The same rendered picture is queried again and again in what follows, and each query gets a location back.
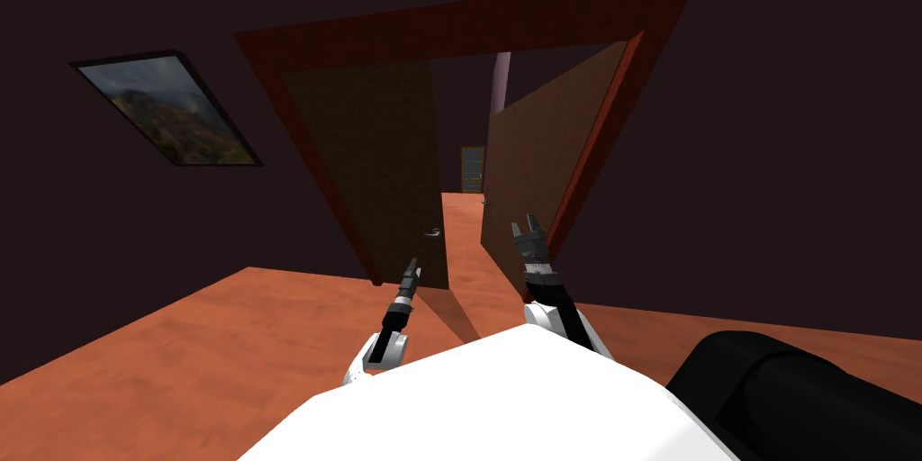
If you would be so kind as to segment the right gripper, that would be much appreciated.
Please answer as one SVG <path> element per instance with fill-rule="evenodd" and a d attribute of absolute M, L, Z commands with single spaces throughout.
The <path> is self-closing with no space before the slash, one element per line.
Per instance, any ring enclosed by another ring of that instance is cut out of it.
<path fill-rule="evenodd" d="M 548 260 L 547 235 L 538 218 L 533 213 L 527 214 L 529 232 L 521 233 L 516 222 L 511 224 L 514 245 L 522 256 L 526 273 L 552 273 Z"/>

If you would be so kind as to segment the brown open door leaf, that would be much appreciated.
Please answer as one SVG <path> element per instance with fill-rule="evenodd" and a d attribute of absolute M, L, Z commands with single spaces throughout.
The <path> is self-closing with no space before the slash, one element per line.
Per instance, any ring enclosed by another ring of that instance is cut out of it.
<path fill-rule="evenodd" d="M 481 243 L 518 300 L 526 286 L 511 224 L 549 232 L 627 47 L 614 42 L 492 116 Z"/>

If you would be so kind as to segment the dark brown door leaf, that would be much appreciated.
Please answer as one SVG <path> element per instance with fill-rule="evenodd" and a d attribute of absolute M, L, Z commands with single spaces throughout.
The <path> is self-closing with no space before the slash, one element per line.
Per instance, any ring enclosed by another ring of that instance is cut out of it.
<path fill-rule="evenodd" d="M 420 286 L 448 288 L 432 78 L 426 61 L 284 76 L 377 277 L 413 257 Z M 433 228 L 441 236 L 423 235 Z"/>

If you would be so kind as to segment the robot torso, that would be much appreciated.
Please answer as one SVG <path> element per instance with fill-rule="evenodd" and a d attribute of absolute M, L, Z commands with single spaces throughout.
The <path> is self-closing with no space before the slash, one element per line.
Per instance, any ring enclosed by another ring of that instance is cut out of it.
<path fill-rule="evenodd" d="M 673 394 L 532 324 L 317 394 L 239 461 L 739 461 Z"/>

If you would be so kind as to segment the framed mountain landscape picture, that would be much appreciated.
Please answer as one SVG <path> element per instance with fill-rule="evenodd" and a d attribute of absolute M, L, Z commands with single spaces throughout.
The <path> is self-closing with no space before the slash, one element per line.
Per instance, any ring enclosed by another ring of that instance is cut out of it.
<path fill-rule="evenodd" d="M 149 51 L 70 66 L 171 165 L 263 165 L 183 52 Z"/>

